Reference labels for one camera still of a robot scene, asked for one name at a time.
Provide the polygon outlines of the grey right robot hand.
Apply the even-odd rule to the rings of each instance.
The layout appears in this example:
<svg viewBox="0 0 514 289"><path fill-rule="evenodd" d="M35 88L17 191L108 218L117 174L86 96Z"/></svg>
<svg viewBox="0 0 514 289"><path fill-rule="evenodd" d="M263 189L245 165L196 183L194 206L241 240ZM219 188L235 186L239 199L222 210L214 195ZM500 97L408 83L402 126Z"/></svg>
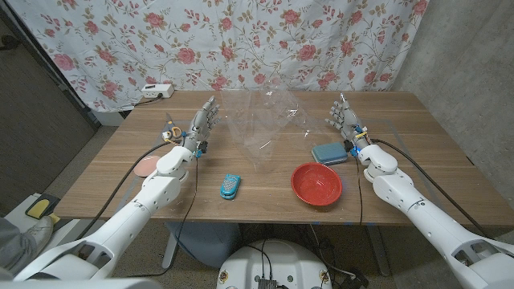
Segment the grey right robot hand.
<svg viewBox="0 0 514 289"><path fill-rule="evenodd" d="M343 92L340 94L340 100L333 103L329 115L332 118L325 119L325 122L333 126L346 143L350 143L357 149L363 149L370 145L367 131L361 125L354 110L351 109Z"/></svg>

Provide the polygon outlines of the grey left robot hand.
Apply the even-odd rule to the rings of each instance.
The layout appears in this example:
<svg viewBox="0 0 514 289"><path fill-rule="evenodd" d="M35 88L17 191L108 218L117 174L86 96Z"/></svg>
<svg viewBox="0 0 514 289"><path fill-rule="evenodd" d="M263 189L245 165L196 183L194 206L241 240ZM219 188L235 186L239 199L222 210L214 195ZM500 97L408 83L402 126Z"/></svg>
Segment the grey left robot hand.
<svg viewBox="0 0 514 289"><path fill-rule="evenodd" d="M183 146L191 152L196 152L202 142L206 142L210 136L211 129L220 121L218 117L219 104L216 98L211 96L204 105L196 112L190 122Z"/></svg>

